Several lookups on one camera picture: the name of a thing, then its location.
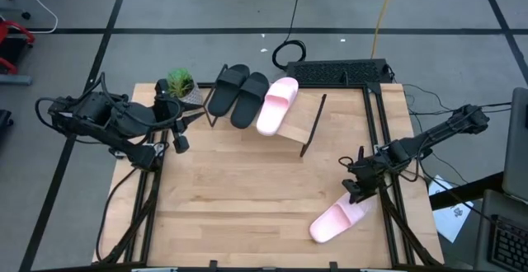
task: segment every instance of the pink slipper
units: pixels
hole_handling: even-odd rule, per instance
[[[374,208],[375,199],[368,198],[359,204],[348,203],[350,194],[344,194],[310,226],[310,236],[318,243],[324,243],[346,231],[359,222]]]
[[[271,85],[264,98],[261,114],[258,116],[258,133],[266,136],[277,133],[298,90],[299,84],[291,77],[281,78]]]

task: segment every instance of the potted plant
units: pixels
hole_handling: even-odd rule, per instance
[[[202,104],[202,96],[198,84],[192,79],[189,70],[178,68],[168,74],[169,93],[180,101],[196,105]]]

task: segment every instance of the slide sandal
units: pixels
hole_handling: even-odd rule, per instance
[[[207,109],[213,116],[224,116],[237,99],[240,87],[249,76],[249,67],[237,64],[222,72],[216,78],[213,96]]]
[[[312,223],[309,232],[316,242],[327,242],[355,225],[365,217],[369,210],[374,208],[376,201],[370,197],[360,203],[350,204],[349,199],[350,194],[344,194]]]
[[[272,136],[277,133],[286,112],[297,96],[299,83],[292,77],[284,77],[273,83],[266,94],[264,106],[257,120],[258,133]]]
[[[240,87],[237,104],[231,114],[231,124],[239,129],[245,129],[257,116],[270,82],[262,73],[252,73]]]

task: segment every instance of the red chair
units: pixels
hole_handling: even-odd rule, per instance
[[[26,38],[9,37],[9,29],[15,28]],[[27,47],[33,47],[35,37],[14,21],[0,22],[0,83],[31,85],[31,77],[16,75],[17,63]]]

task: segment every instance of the white paper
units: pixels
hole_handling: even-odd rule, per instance
[[[435,180],[441,183],[447,189],[453,188],[440,176],[435,176]],[[429,195],[434,195],[442,191],[444,191],[444,189],[435,181],[432,181],[429,185]],[[473,203],[471,202],[466,202],[466,204],[473,207]],[[469,215],[469,211],[471,211],[471,209],[466,207],[464,204],[457,204],[445,209],[433,211],[432,214],[435,218],[436,230],[451,243],[455,242],[460,229],[464,225],[465,219]]]

